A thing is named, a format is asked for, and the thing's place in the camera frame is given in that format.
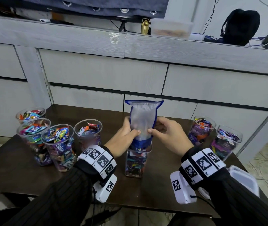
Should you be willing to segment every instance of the black bag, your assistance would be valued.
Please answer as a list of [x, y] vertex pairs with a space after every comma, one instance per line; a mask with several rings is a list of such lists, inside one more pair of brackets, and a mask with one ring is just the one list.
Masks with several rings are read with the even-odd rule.
[[235, 9], [229, 14], [222, 26], [223, 43], [245, 46], [255, 35], [259, 26], [260, 14], [257, 11]]

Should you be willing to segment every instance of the black cable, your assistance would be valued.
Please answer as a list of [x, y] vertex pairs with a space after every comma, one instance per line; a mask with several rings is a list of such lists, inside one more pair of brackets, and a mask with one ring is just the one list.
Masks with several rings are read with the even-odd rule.
[[208, 205], [211, 206], [211, 208], [213, 208], [215, 210], [215, 207], [212, 204], [210, 204], [209, 201], [205, 200], [204, 198], [198, 197], [198, 196], [194, 196], [194, 195], [191, 195], [191, 198], [199, 198], [199, 199], [205, 201]]
[[205, 23], [205, 25], [204, 25], [204, 32], [203, 32], [202, 35], [204, 35], [204, 33], [205, 33], [205, 31], [206, 31], [208, 25], [210, 24], [210, 22], [211, 22], [211, 20], [212, 20], [212, 16], [213, 16], [213, 14], [214, 14], [214, 9], [215, 9], [215, 6], [216, 6], [216, 4], [217, 4], [218, 2], [216, 2], [216, 0], [214, 1], [214, 6], [213, 6], [212, 14], [211, 14], [211, 16], [209, 17], [208, 21], [207, 21], [207, 22]]
[[[110, 21], [112, 22], [112, 24], [114, 24], [112, 20], [110, 20]], [[114, 24], [114, 26], [115, 26], [115, 27], [117, 27], [115, 24]], [[118, 28], [118, 30], [119, 30], [119, 27], [117, 27], [117, 28]], [[126, 31], [127, 31], [127, 32], [130, 32], [130, 31], [128, 31], [128, 30], [126, 30]], [[130, 33], [137, 33], [137, 34], [141, 34], [140, 32], [130, 32]]]
[[94, 210], [95, 210], [95, 194], [97, 191], [95, 191], [94, 187], [92, 186], [93, 188], [93, 193], [94, 193], [94, 201], [93, 201], [93, 212], [92, 212], [92, 221], [91, 221], [91, 226], [93, 226], [93, 218], [94, 218]]

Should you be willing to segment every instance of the clear plastic cup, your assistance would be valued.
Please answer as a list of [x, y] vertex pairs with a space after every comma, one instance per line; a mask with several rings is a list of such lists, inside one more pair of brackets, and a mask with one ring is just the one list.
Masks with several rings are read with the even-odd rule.
[[[228, 133], [233, 133], [238, 137], [237, 141], [232, 140], [226, 136], [220, 135], [220, 130], [223, 130]], [[225, 161], [228, 156], [233, 152], [239, 143], [242, 142], [243, 135], [232, 128], [229, 128], [224, 125], [220, 125], [216, 130], [217, 137], [211, 142], [210, 149], [222, 160]]]
[[133, 178], [142, 178], [147, 157], [152, 151], [152, 144], [144, 151], [127, 150], [127, 157], [125, 160], [125, 176]]
[[[31, 124], [47, 124], [48, 127], [31, 135], [23, 135], [21, 131]], [[23, 142], [27, 144], [32, 152], [34, 153], [34, 158], [40, 166], [46, 166], [52, 163], [46, 146], [41, 140], [41, 134], [47, 131], [51, 126], [51, 121], [49, 119], [41, 118], [35, 119], [33, 121], [24, 122], [17, 129], [17, 134], [22, 138]]]
[[[78, 133], [78, 131], [82, 128], [82, 127], [86, 127], [88, 125], [88, 123], [90, 124], [97, 124], [99, 125], [99, 131], [97, 133], [93, 133], [90, 135], [80, 135]], [[103, 125], [100, 121], [95, 120], [95, 119], [86, 119], [83, 121], [78, 122], [75, 126], [74, 126], [75, 132], [79, 137], [79, 145], [81, 148], [81, 151], [83, 152], [84, 150], [86, 150], [87, 147], [89, 147], [90, 145], [94, 144], [94, 145], [101, 145], [101, 130], [103, 129]]]
[[[57, 143], [47, 143], [45, 137], [48, 137], [48, 132], [51, 129], [68, 127], [69, 137]], [[76, 154], [74, 151], [74, 128], [68, 124], [58, 124], [50, 127], [42, 133], [41, 140], [47, 147], [51, 159], [57, 170], [66, 172], [70, 170], [76, 162]]]
[[[197, 122], [198, 119], [204, 119], [211, 123], [211, 127], [206, 127]], [[195, 116], [191, 129], [188, 133], [188, 137], [194, 146], [200, 146], [210, 135], [213, 129], [216, 127], [216, 123], [213, 119], [204, 116]]]
[[[27, 119], [27, 120], [22, 120], [20, 119], [20, 115], [23, 115], [25, 112], [28, 112], [28, 111], [33, 111], [33, 110], [41, 110], [42, 113], [36, 117], [36, 118], [33, 118], [33, 119]], [[23, 122], [28, 122], [28, 121], [32, 121], [34, 119], [37, 119], [37, 118], [45, 118], [45, 113], [46, 113], [46, 109], [42, 108], [42, 107], [32, 107], [32, 108], [28, 108], [28, 109], [24, 109], [24, 110], [21, 110], [20, 112], [18, 112], [15, 116], [15, 118], [18, 120], [19, 123], [23, 123]]]

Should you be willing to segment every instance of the plastic bag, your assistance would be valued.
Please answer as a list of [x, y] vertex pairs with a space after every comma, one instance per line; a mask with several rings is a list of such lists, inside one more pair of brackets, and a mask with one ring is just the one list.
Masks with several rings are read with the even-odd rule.
[[153, 136], [147, 130], [154, 128], [157, 119], [157, 109], [163, 102], [125, 100], [125, 103], [132, 106], [130, 114], [131, 130], [137, 129], [141, 131], [141, 134], [135, 137], [131, 144], [133, 150], [145, 150], [151, 144]]

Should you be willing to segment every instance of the wrist device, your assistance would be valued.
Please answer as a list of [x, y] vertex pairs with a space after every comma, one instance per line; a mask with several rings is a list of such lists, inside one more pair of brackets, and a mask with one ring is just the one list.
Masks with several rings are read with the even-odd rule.
[[117, 177], [113, 174], [116, 162], [105, 146], [90, 145], [77, 158], [74, 167], [86, 173], [94, 183], [95, 198], [104, 203], [113, 189]]
[[183, 156], [181, 162], [179, 171], [170, 175], [177, 202], [180, 204], [190, 203], [192, 191], [197, 190], [212, 175], [226, 167], [210, 148], [200, 150], [193, 147]]

